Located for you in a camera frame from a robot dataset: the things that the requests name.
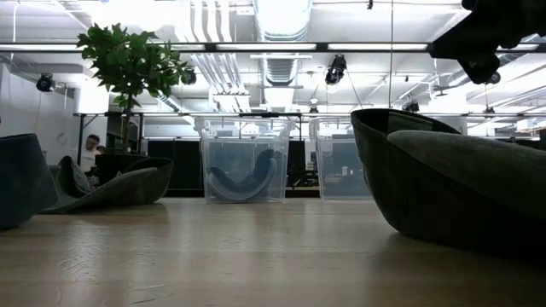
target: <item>wooden table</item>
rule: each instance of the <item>wooden table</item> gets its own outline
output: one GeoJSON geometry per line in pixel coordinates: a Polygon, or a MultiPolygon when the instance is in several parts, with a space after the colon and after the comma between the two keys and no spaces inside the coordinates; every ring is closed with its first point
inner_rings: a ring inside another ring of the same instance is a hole
{"type": "Polygon", "coordinates": [[[162,204],[0,233],[0,306],[546,305],[544,266],[406,239],[372,202],[162,204]]]}

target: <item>green leaves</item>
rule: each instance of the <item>green leaves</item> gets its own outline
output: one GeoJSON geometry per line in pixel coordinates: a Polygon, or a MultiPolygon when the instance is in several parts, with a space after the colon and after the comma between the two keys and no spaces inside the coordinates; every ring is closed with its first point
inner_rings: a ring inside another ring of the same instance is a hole
{"type": "Polygon", "coordinates": [[[152,97],[171,94],[171,87],[187,83],[187,62],[180,62],[180,52],[172,51],[171,42],[151,43],[151,32],[128,34],[120,24],[100,28],[93,25],[78,35],[78,46],[84,47],[82,58],[93,61],[99,86],[120,93],[114,103],[124,108],[140,106],[134,100],[145,90],[152,97]]]}

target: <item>clear plastic box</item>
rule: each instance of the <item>clear plastic box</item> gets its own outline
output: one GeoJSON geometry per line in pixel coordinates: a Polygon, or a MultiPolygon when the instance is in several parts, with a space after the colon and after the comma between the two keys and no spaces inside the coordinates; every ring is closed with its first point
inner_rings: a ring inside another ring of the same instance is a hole
{"type": "Polygon", "coordinates": [[[318,181],[323,201],[366,200],[371,197],[350,117],[319,118],[310,122],[317,146],[318,181]]]}
{"type": "Polygon", "coordinates": [[[214,117],[198,118],[195,126],[207,202],[284,200],[292,121],[214,117]]]}

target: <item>plastic storage bin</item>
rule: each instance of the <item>plastic storage bin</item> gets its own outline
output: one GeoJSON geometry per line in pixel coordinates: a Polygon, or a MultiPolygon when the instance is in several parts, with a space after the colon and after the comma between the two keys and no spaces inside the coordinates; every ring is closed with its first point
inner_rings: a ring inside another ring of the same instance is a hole
{"type": "Polygon", "coordinates": [[[350,117],[321,118],[310,122],[317,146],[318,181],[323,201],[366,200],[371,197],[350,117]]]}
{"type": "Polygon", "coordinates": [[[284,200],[292,121],[215,117],[195,125],[207,202],[284,200]]]}

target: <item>white shirt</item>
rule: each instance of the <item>white shirt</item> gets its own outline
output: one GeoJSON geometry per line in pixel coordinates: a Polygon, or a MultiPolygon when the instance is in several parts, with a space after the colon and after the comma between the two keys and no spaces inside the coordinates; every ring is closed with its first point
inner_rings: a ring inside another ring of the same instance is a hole
{"type": "Polygon", "coordinates": [[[95,166],[95,150],[87,150],[82,148],[82,160],[79,164],[79,168],[83,172],[91,171],[91,167],[95,166]]]}

